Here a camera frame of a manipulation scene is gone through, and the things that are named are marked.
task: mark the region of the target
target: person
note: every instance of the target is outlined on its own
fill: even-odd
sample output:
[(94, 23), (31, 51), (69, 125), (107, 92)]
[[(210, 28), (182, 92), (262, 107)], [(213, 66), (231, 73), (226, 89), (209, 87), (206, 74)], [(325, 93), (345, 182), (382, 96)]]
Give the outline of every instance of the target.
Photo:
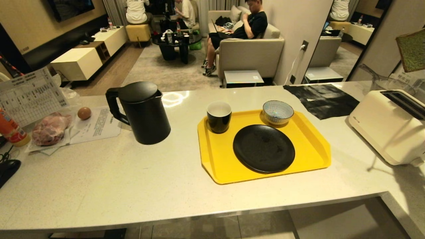
[[(248, 3), (251, 14), (243, 15), (243, 26), (236, 29), (234, 32), (232, 30), (224, 31), (228, 32), (232, 38), (257, 38), (258, 35), (266, 31), (268, 26), (267, 15), (263, 9), (263, 0), (245, 0), (245, 2)], [(210, 33), (208, 35), (207, 57), (204, 61), (204, 65), (202, 66), (202, 68), (205, 68), (205, 73), (203, 73), (204, 76), (209, 77), (216, 71), (216, 66), (214, 65), (215, 50), (220, 47), (220, 42), (222, 40), (223, 38), (219, 37), (218, 33)]]
[(149, 24), (150, 32), (155, 31), (153, 15), (146, 12), (145, 5), (149, 5), (149, 0), (127, 0), (127, 13), (125, 17), (130, 25), (144, 25)]
[(334, 0), (331, 11), (329, 12), (329, 22), (345, 22), (349, 17), (348, 6), (350, 0)]
[(181, 11), (177, 7), (174, 8), (178, 18), (182, 20), (179, 21), (180, 29), (192, 28), (195, 25), (195, 11), (190, 0), (175, 0), (175, 2), (181, 3)]

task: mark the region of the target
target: wooden floor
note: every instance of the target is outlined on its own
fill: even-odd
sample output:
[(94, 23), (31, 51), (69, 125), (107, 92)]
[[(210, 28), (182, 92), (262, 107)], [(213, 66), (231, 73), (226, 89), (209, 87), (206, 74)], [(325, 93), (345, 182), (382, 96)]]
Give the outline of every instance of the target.
[(126, 43), (89, 80), (72, 82), (72, 89), (80, 96), (104, 95), (109, 88), (120, 87), (143, 51), (139, 45)]
[(359, 47), (359, 46), (356, 46), (356, 45), (354, 45), (354, 44), (351, 44), (351, 43), (349, 43), (349, 42), (342, 42), (342, 43), (340, 44), (340, 47), (342, 47), (342, 48), (346, 49), (347, 51), (349, 51), (349, 52), (351, 52), (351, 53), (356, 54), (357, 56), (360, 56), (360, 54), (361, 54), (361, 53), (362, 53), (362, 51), (363, 51), (363, 48), (361, 48), (361, 47)]

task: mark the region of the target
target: yellow ottoman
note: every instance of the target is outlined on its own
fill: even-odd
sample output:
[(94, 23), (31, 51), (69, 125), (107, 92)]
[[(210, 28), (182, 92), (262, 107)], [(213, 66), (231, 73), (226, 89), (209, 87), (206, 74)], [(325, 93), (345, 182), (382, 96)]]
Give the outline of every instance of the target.
[(330, 22), (329, 26), (334, 30), (342, 30), (344, 27), (344, 33), (348, 33), (351, 23), (349, 22)]
[(127, 25), (128, 38), (131, 42), (148, 42), (150, 40), (150, 29), (148, 24)]

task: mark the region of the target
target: carpet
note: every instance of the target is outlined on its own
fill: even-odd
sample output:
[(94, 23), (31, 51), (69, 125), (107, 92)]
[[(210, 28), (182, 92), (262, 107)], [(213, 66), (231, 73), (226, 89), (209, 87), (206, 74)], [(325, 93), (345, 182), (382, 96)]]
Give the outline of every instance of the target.
[(335, 58), (329, 67), (343, 76), (344, 80), (346, 80), (354, 65), (356, 64), (357, 59), (359, 59), (359, 57), (356, 54), (349, 52), (342, 47), (339, 47)]
[(201, 50), (189, 50), (187, 65), (181, 62), (179, 57), (172, 61), (164, 60), (159, 46), (149, 45), (143, 50), (121, 86), (138, 81), (150, 81), (162, 92), (219, 89), (221, 80), (217, 71), (211, 77), (202, 75), (205, 41), (205, 39), (202, 41)]

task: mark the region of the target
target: mirror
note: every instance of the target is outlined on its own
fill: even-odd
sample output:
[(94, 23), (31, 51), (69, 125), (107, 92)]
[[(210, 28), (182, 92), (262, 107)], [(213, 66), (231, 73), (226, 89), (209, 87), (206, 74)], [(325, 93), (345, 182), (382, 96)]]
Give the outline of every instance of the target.
[(302, 84), (346, 81), (391, 0), (334, 0)]

